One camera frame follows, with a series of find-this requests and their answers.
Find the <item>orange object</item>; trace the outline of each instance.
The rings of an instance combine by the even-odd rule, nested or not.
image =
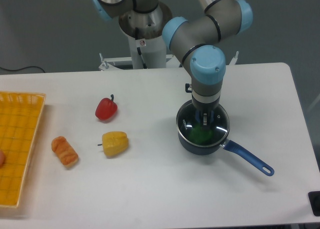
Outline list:
[[[0,167],[0,207],[17,208],[46,94],[0,91],[0,149],[5,161]]]
[[[78,154],[63,136],[53,139],[51,148],[66,168],[70,168],[77,163]]]

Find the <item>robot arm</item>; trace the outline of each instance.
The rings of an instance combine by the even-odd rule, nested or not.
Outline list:
[[[159,3],[158,0],[93,0],[93,2],[106,21],[131,10],[141,14],[153,12]]]
[[[175,17],[163,28],[162,37],[191,76],[192,103],[205,125],[219,105],[226,71],[225,55],[213,44],[249,28],[253,13],[244,0],[199,1],[205,16],[194,22]]]
[[[100,16],[109,21],[119,16],[127,36],[134,69],[165,68],[167,47],[162,39],[170,9],[158,0],[92,0]]]

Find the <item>green object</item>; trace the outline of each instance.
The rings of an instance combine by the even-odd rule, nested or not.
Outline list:
[[[211,138],[214,137],[214,131],[209,129],[201,128],[200,124],[194,126],[193,130],[189,134],[189,141],[198,145],[205,145],[210,142]]]

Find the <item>light blue joint cap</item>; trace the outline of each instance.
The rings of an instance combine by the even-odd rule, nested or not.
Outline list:
[[[174,37],[175,32],[178,30],[178,28],[181,26],[182,23],[187,21],[188,21],[187,19],[180,16],[180,17],[172,18],[170,21],[167,22],[167,24],[165,24],[162,30],[162,38],[164,40],[164,43],[169,49],[170,49],[171,40]]]
[[[241,8],[241,27],[239,30],[239,33],[243,32],[244,30],[247,30],[252,22],[254,21],[254,14],[252,12],[251,6],[245,1],[245,0],[236,0]]]
[[[94,3],[95,8],[99,12],[100,17],[105,21],[111,21],[112,18],[106,13],[106,11],[102,8],[98,0],[92,0]]]
[[[192,75],[200,83],[217,84],[226,73],[225,54],[213,45],[203,45],[194,51],[190,68]]]

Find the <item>yellow bell pepper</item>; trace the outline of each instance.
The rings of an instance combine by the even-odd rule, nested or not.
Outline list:
[[[102,146],[104,154],[113,157],[128,148],[129,139],[123,131],[110,131],[102,135]]]

